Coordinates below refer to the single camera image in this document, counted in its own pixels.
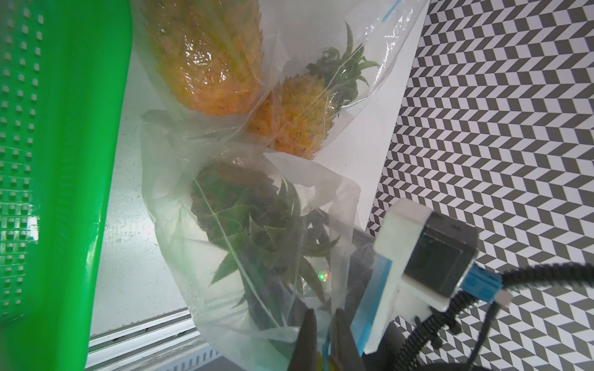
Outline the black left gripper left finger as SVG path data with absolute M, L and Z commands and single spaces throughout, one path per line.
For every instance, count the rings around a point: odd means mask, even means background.
M 317 370 L 317 322 L 313 309 L 303 318 L 287 371 Z

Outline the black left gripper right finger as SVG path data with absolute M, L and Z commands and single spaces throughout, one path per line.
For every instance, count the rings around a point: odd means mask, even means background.
M 330 332 L 331 370 L 365 371 L 354 337 L 343 309 L 337 309 Z

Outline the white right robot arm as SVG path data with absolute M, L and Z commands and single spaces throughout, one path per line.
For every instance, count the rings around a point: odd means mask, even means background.
M 593 265 L 580 263 L 540 264 L 519 267 L 499 275 L 502 284 L 501 292 L 507 294 L 510 290 L 540 287 L 592 287 Z M 477 306 L 482 301 L 478 295 L 462 289 L 450 300 L 450 305 L 445 312 L 431 309 L 428 315 L 416 311 L 413 318 L 414 331 L 403 338 L 395 326 L 388 326 L 381 344 L 376 352 L 365 352 L 363 362 L 366 370 L 421 370 L 418 357 L 422 348 L 428 343 L 434 349 L 442 346 L 439 331 L 448 327 L 453 334 L 461 332 L 457 321 L 459 315 L 471 307 Z M 504 307 L 501 300 L 485 300 L 490 303 L 483 325 L 476 340 L 476 344 L 465 363 L 445 363 L 443 367 L 451 370 L 478 370 L 476 359 L 483 344 L 487 340 L 490 329 L 496 320 L 499 311 Z

